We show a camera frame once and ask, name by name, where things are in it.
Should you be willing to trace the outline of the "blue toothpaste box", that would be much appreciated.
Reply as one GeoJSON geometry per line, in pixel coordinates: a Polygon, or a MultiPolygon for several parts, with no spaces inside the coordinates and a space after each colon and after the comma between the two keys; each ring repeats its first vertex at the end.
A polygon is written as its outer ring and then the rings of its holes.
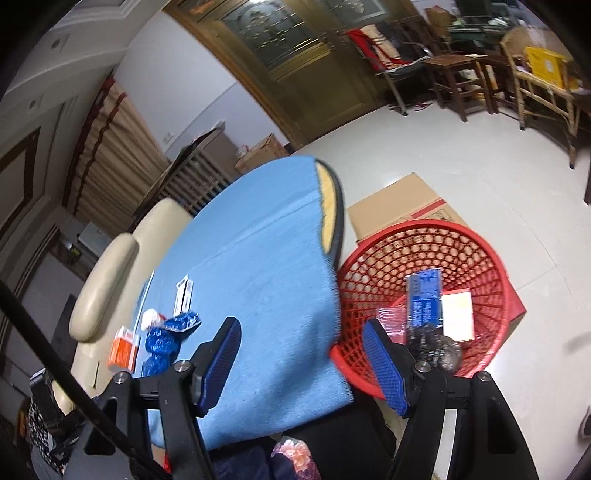
{"type": "Polygon", "coordinates": [[[431,325],[442,328],[442,270],[421,270],[408,275],[406,281],[407,326],[412,328],[431,325]]]}

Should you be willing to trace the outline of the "blue plastic bag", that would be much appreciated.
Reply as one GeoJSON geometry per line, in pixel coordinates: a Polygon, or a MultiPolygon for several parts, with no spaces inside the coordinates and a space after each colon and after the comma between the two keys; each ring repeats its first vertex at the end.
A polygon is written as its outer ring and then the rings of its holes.
{"type": "Polygon", "coordinates": [[[148,329],[145,350],[147,358],[141,366],[141,376],[165,372],[175,361],[182,342],[201,323],[195,312],[180,313],[148,329]]]}

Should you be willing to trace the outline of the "black white floral garment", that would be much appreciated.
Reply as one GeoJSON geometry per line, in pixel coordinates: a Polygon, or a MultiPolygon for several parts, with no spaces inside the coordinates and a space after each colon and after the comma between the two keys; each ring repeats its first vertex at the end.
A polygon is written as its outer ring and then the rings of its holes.
{"type": "Polygon", "coordinates": [[[30,460],[38,479],[63,478],[73,446],[85,423],[85,418],[75,410],[63,419],[62,429],[52,434],[35,402],[30,402],[27,420],[30,460]]]}

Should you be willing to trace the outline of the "blue tablecloth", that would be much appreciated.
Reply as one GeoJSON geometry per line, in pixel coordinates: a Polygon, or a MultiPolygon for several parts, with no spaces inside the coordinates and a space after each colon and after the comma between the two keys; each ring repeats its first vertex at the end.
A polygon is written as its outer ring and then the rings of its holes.
{"type": "Polygon", "coordinates": [[[226,318],[242,325],[221,398],[198,422],[208,449],[287,431],[352,401],[329,358],[341,311],[321,232],[317,163],[290,156],[222,191],[156,267],[143,312],[170,315],[176,283],[185,275],[193,281],[190,309],[201,323],[182,342],[180,359],[226,318]]]}

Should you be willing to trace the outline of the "black plastic bag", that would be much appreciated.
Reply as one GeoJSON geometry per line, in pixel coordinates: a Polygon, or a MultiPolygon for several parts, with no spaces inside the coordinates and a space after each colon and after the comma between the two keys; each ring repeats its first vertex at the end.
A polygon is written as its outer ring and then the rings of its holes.
{"type": "Polygon", "coordinates": [[[455,374],[461,366],[463,351],[458,342],[443,334],[442,328],[431,325],[412,327],[408,330],[408,348],[418,361],[455,374]]]}

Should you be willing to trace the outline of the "red white small box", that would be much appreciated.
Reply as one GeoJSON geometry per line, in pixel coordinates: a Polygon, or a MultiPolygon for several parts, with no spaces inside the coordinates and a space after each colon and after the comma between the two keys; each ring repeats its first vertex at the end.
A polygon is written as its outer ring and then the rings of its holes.
{"type": "Polygon", "coordinates": [[[441,298],[443,334],[456,342],[475,339],[472,294],[469,289],[444,292],[441,298]]]}

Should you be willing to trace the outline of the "beige curtain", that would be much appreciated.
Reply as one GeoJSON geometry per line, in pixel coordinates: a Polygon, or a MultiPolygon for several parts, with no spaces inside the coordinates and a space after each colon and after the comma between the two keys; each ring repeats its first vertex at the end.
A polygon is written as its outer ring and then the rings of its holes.
{"type": "Polygon", "coordinates": [[[169,161],[112,75],[90,108],[70,162],[62,206],[75,218],[116,236],[169,161]]]}

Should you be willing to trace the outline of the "dark wooden stool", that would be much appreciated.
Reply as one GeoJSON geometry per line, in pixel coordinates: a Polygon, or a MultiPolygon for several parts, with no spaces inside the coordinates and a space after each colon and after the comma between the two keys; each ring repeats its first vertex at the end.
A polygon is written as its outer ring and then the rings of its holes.
{"type": "Polygon", "coordinates": [[[492,115],[488,80],[474,56],[443,54],[423,62],[431,80],[438,105],[455,111],[467,123],[469,113],[482,107],[492,115]]]}

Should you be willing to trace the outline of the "white medicine box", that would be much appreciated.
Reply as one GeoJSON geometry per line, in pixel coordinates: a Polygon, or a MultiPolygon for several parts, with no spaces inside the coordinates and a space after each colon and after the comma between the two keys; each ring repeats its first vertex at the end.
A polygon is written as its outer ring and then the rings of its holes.
{"type": "Polygon", "coordinates": [[[173,317],[190,311],[192,290],[193,281],[187,275],[176,283],[176,294],[172,311],[173,317]]]}

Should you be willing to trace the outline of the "orange white box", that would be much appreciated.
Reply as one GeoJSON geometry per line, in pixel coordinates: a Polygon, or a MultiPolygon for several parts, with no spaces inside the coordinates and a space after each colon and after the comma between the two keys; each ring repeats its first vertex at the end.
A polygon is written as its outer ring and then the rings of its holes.
{"type": "Polygon", "coordinates": [[[121,326],[115,333],[107,358],[107,368],[112,372],[135,370],[140,336],[121,326]]]}

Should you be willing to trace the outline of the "brown cardboard box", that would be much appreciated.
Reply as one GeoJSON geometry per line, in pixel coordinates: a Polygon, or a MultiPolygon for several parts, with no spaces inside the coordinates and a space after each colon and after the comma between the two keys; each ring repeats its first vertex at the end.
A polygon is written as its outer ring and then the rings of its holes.
{"type": "Polygon", "coordinates": [[[270,134],[252,146],[252,148],[246,150],[245,154],[239,156],[238,161],[235,163],[235,169],[240,174],[246,174],[263,164],[287,157],[288,155],[290,153],[287,152],[283,144],[277,140],[276,136],[270,134]]]}

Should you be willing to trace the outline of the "yellow box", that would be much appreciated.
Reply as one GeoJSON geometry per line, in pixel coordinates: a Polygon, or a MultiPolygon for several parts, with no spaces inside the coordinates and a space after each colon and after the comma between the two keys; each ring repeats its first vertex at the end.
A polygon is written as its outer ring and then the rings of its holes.
{"type": "Polygon", "coordinates": [[[565,87],[565,65],[568,59],[564,55],[534,46],[527,46],[525,53],[534,76],[558,88],[565,87]]]}

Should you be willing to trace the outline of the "flattened cardboard box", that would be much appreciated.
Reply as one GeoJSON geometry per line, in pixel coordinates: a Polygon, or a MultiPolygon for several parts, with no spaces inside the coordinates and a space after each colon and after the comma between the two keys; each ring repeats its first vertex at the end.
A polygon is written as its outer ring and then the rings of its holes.
{"type": "Polygon", "coordinates": [[[417,174],[353,204],[348,214],[356,249],[339,268],[341,292],[369,288],[373,297],[344,302],[342,349],[351,347],[353,332],[373,307],[403,300],[407,275],[426,268],[441,269],[444,292],[471,293],[475,337],[466,350],[471,366],[488,362],[525,315],[497,252],[417,174]]]}

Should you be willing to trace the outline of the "white tissue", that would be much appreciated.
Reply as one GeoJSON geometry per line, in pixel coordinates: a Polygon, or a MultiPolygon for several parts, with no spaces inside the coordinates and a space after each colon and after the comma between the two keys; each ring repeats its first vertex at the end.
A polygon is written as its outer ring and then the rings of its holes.
{"type": "Polygon", "coordinates": [[[166,316],[162,315],[155,309],[147,309],[141,315],[140,328],[142,331],[147,331],[154,327],[161,326],[166,320],[166,316]]]}

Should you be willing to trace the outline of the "wooden crib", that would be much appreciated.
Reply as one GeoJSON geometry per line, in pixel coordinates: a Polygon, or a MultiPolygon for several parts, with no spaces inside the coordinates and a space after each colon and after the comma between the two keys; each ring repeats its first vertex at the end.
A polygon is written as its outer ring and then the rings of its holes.
{"type": "Polygon", "coordinates": [[[202,134],[181,148],[135,209],[142,219],[160,200],[170,198],[191,216],[197,215],[242,174],[235,169],[238,147],[221,127],[202,134]]]}

